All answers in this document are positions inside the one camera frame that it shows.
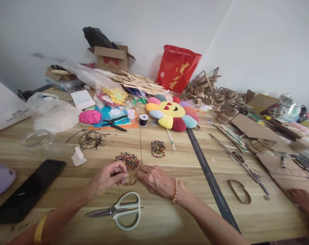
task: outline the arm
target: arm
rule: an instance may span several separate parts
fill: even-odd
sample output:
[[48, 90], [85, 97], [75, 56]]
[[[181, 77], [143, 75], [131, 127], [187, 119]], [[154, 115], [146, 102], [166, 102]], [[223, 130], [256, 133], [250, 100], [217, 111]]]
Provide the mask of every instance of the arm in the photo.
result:
[[[126, 166], [122, 161], [105, 165], [100, 172], [87, 184], [87, 186], [63, 206], [50, 212], [45, 220], [42, 230], [42, 244], [49, 244], [76, 215], [76, 213], [97, 195], [103, 194], [106, 189], [114, 185], [124, 184], [128, 176]], [[34, 244], [34, 234], [37, 224], [30, 227], [14, 238], [9, 245]]]
[[[150, 193], [172, 200], [175, 195], [174, 179], [160, 167], [140, 166], [136, 178]], [[182, 182], [178, 184], [176, 203], [190, 213], [213, 245], [250, 244], [219, 214], [202, 200], [187, 191]]]

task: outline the wooden table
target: wooden table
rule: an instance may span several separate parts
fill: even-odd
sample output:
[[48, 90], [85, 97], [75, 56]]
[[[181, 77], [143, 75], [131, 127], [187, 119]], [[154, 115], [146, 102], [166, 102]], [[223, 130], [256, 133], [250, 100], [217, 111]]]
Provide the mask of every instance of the wooden table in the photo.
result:
[[[62, 100], [70, 98], [64, 96], [57, 89], [46, 92], [58, 95]], [[216, 136], [223, 144], [231, 145], [225, 136], [207, 123], [206, 119], [214, 120], [213, 113], [199, 113], [201, 121], [200, 131], [194, 131], [208, 164], [221, 188], [230, 210], [241, 230], [242, 235], [251, 243], [276, 241], [309, 235], [309, 225], [295, 208], [292, 202], [283, 194], [273, 182], [262, 165], [252, 154], [245, 153], [246, 162], [260, 170], [262, 182], [270, 192], [270, 200], [266, 201], [261, 187], [236, 164], [209, 133]], [[38, 201], [32, 211], [20, 223], [15, 225], [0, 225], [1, 244], [10, 241], [19, 233], [35, 224], [48, 211], [55, 209], [67, 199], [73, 197], [93, 177], [105, 163], [113, 161], [121, 151], [135, 154], [142, 164], [159, 165], [170, 175], [176, 176], [184, 182], [186, 187], [199, 196], [208, 206], [219, 213], [208, 182], [203, 174], [200, 163], [193, 150], [186, 132], [171, 132], [177, 152], [172, 151], [166, 129], [152, 126], [149, 119], [146, 127], [128, 129], [127, 132], [102, 130], [111, 132], [106, 138], [106, 145], [96, 149], [84, 150], [87, 162], [81, 166], [74, 166], [71, 156], [77, 142], [69, 142], [70, 149], [57, 160], [67, 162], [67, 165], [55, 179], [49, 189]], [[79, 125], [60, 133], [62, 140], [67, 140], [80, 129]], [[28, 152], [25, 152], [19, 141], [27, 132], [33, 130], [33, 119], [26, 119], [0, 132], [0, 162], [17, 172], [14, 184], [0, 195], [2, 204], [35, 169], [43, 162]], [[161, 140], [166, 144], [166, 157], [154, 158], [151, 155], [150, 143]], [[244, 205], [237, 201], [226, 180], [240, 181], [250, 193], [252, 203]], [[132, 231], [118, 228], [111, 217], [85, 218], [87, 212], [112, 206], [121, 195], [128, 191], [135, 191], [140, 195], [141, 220]], [[206, 237], [195, 220], [182, 208], [172, 205], [170, 201], [148, 193], [140, 183], [134, 186], [114, 186], [105, 194], [82, 208], [69, 222], [58, 244], [205, 244]]]

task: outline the white wall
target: white wall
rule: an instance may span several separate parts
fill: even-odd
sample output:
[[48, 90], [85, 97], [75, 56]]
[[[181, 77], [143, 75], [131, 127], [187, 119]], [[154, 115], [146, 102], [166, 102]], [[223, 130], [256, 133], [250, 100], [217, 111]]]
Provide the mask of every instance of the white wall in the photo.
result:
[[309, 109], [309, 0], [234, 0], [196, 72], [218, 87], [291, 93]]
[[[9, 89], [45, 85], [53, 59], [95, 62], [83, 27], [126, 44], [131, 71], [156, 77], [163, 46], [205, 54], [232, 0], [1, 0], [0, 81]], [[50, 59], [33, 56], [40, 53]]]

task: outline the smartphone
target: smartphone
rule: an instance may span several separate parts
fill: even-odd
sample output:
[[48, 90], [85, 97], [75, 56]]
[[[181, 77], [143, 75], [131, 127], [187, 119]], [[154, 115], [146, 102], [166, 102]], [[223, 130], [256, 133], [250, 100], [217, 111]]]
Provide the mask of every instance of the smartphone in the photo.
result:
[[65, 165], [66, 162], [55, 160], [43, 162], [0, 206], [0, 224], [22, 221]]

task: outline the pliers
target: pliers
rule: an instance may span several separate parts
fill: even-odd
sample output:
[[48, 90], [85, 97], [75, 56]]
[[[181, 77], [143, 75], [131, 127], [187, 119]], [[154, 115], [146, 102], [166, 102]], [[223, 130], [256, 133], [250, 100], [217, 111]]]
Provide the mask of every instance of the pliers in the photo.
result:
[[126, 132], [127, 129], [123, 129], [123, 128], [121, 128], [121, 127], [119, 127], [119, 126], [117, 126], [117, 125], [114, 124], [115, 121], [119, 121], [119, 120], [121, 120], [121, 119], [123, 119], [123, 118], [126, 118], [126, 117], [127, 117], [127, 116], [125, 115], [125, 116], [121, 116], [121, 117], [114, 118], [114, 119], [112, 119], [112, 120], [104, 120], [104, 121], [106, 121], [107, 123], [106, 123], [106, 124], [102, 124], [102, 126], [108, 126], [108, 125], [109, 125], [109, 126], [112, 127], [112, 128], [116, 128], [116, 129], [118, 129], [118, 130], [121, 130], [121, 131]]

